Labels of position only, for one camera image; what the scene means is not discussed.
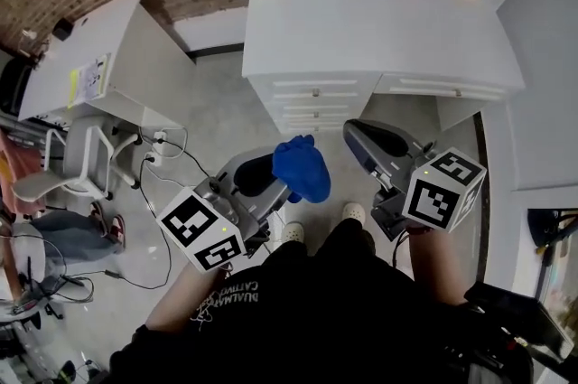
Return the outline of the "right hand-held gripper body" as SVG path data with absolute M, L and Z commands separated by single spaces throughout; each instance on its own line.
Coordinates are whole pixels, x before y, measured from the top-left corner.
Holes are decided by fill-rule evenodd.
M 370 215 L 391 241 L 409 221 L 452 231 L 472 211 L 487 169 L 462 151 L 420 144 L 405 130 L 350 119 L 343 138 L 368 175 L 379 184 Z

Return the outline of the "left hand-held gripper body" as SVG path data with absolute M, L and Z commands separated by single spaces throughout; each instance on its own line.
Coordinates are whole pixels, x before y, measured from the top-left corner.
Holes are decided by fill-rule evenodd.
M 291 194 L 273 175 L 273 155 L 254 149 L 234 156 L 159 213 L 159 227 L 200 272 L 250 258 L 270 240 L 268 218 Z

